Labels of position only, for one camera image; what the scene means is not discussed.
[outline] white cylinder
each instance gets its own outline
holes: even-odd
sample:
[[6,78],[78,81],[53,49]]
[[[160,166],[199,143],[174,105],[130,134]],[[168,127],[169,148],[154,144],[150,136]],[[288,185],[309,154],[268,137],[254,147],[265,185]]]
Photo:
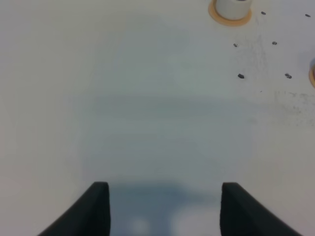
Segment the white cylinder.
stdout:
[[240,20],[247,16],[252,0],[217,0],[216,11],[228,20]]

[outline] orange rim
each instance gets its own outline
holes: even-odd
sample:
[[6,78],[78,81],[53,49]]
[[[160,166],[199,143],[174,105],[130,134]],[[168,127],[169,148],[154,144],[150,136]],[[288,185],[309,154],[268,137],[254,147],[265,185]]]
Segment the orange rim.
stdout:
[[314,71],[315,71],[315,65],[310,69],[309,77],[310,77],[310,82],[315,88],[315,78],[314,78]]
[[210,16],[218,23],[225,25],[225,26],[242,26],[245,25],[248,21],[250,21],[251,17],[252,17],[252,11],[250,10],[247,14],[246,17],[240,19],[240,20],[236,20],[236,21],[232,21],[232,20],[228,20],[226,18],[223,18],[222,16],[219,15],[219,13],[217,12],[215,5],[216,5],[217,0],[212,0],[208,11]]

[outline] white table surface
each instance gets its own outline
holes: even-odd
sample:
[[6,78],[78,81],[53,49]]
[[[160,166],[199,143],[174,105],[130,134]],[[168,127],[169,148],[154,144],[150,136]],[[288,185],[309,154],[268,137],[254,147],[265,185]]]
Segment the white table surface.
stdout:
[[208,5],[0,2],[1,235],[41,232],[93,181],[113,236],[219,236],[224,181],[314,235],[315,1],[254,0],[239,28]]

